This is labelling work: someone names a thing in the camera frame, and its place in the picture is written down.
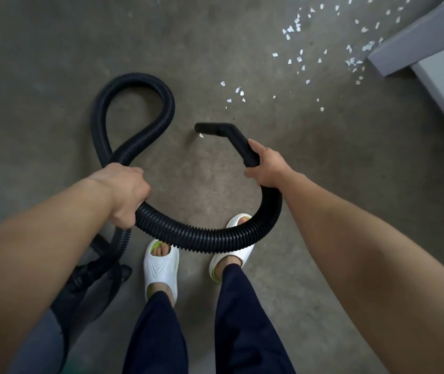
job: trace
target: concrete floor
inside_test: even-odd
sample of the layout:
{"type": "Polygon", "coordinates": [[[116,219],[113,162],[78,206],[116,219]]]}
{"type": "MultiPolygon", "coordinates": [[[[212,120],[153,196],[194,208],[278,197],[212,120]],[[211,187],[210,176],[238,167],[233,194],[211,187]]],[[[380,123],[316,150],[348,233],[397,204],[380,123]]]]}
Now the concrete floor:
{"type": "MultiPolygon", "coordinates": [[[[145,72],[169,85],[177,105],[170,128],[133,163],[144,168],[159,210],[203,227],[256,211],[260,192],[242,175],[228,141],[193,133],[195,122],[233,122],[444,264],[444,117],[413,77],[384,79],[366,64],[356,86],[359,73],[344,63],[348,44],[361,56],[363,44],[387,39],[440,1],[412,0],[395,24],[404,0],[0,0],[0,220],[98,169],[90,104],[114,76],[145,72]],[[308,20],[311,6],[317,12],[308,20]],[[287,42],[281,29],[299,7],[302,34],[287,42]],[[362,26],[368,33],[360,33],[362,26]],[[297,75],[298,64],[286,62],[300,49],[307,69],[297,75]]],[[[159,109],[149,92],[121,96],[108,115],[112,144],[159,109]]],[[[141,265],[149,241],[134,230],[123,259],[134,274],[74,347],[75,368],[120,372],[144,307],[141,265]]],[[[214,371],[218,288],[207,276],[208,260],[181,252],[176,311],[192,373],[214,371]]],[[[385,371],[310,258],[287,207],[245,272],[297,372],[385,371]]]]}

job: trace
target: vacuum cleaner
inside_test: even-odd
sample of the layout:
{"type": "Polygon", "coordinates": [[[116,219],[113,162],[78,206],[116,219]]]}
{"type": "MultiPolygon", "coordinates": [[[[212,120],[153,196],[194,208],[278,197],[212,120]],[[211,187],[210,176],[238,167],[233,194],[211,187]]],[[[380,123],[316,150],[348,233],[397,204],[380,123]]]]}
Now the vacuum cleaner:
{"type": "MultiPolygon", "coordinates": [[[[91,112],[91,133],[102,167],[109,163],[130,165],[170,125],[175,113],[171,90],[160,79],[142,73],[118,76],[97,95],[91,112]],[[160,115],[115,151],[111,149],[106,132],[106,113],[113,98],[130,87],[145,87],[155,91],[163,102],[160,115]]],[[[246,167],[258,166],[260,158],[251,150],[248,140],[229,123],[196,123],[196,132],[228,138],[241,155],[246,167]]],[[[281,193],[275,188],[261,187],[262,202],[258,211],[246,223],[206,229],[173,220],[143,202],[136,211],[136,226],[150,236],[169,245],[200,253],[224,253],[242,249],[262,239],[274,227],[282,207],[281,193]]],[[[116,228],[111,242],[97,235],[90,247],[99,256],[88,264],[75,268],[66,285],[52,303],[12,362],[8,374],[57,374],[66,362],[71,346],[84,328],[99,317],[118,294],[122,283],[131,275],[131,267],[120,264],[130,240],[131,230],[116,228]],[[82,305],[92,285],[104,288],[98,306],[82,305]]]]}

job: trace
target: foot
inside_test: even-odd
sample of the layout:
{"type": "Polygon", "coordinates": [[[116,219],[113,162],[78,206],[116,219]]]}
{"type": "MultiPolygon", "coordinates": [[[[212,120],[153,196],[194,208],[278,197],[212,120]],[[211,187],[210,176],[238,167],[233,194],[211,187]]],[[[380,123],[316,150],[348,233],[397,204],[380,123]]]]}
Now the foot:
{"type": "MultiPolygon", "coordinates": [[[[237,225],[243,224],[243,223],[247,222],[248,220],[249,220],[249,218],[244,216],[237,221],[237,225]]],[[[225,269],[225,267],[227,265],[230,265],[230,264],[238,264],[239,266],[242,266],[243,262],[241,261],[241,259],[239,257],[234,256],[234,255],[228,255],[228,256],[225,256],[224,258],[222,258],[218,262],[218,264],[215,266],[215,277],[220,282],[222,281],[223,270],[225,269]]]]}
{"type": "MultiPolygon", "coordinates": [[[[163,257],[168,255],[169,253],[170,253],[170,246],[168,244],[161,243],[159,246],[157,246],[151,251],[151,256],[163,257]]],[[[173,307],[175,305],[174,295],[166,283],[164,282],[151,283],[147,289],[148,298],[150,298],[157,291],[164,291],[168,296],[171,306],[173,307]]]]}

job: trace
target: hose handle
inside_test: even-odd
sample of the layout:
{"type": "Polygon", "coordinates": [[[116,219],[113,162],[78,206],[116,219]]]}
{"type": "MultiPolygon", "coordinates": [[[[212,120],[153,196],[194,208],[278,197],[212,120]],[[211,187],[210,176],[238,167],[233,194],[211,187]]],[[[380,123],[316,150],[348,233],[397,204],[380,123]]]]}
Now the hose handle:
{"type": "Polygon", "coordinates": [[[260,156],[251,149],[248,139],[232,123],[200,122],[194,125],[194,131],[228,138],[243,158],[243,163],[247,168],[260,165],[260,156]]]}

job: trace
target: pant leg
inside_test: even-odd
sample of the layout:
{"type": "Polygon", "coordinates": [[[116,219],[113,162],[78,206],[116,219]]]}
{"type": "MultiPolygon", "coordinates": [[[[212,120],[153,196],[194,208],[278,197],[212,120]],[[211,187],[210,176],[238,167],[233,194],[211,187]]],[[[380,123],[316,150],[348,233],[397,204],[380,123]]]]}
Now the pant leg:
{"type": "Polygon", "coordinates": [[[215,315],[217,373],[294,373],[293,365],[250,281],[227,265],[215,315]]]}
{"type": "Polygon", "coordinates": [[[166,293],[158,291],[137,321],[123,374],[187,372],[188,351],[181,326],[166,293]]]}

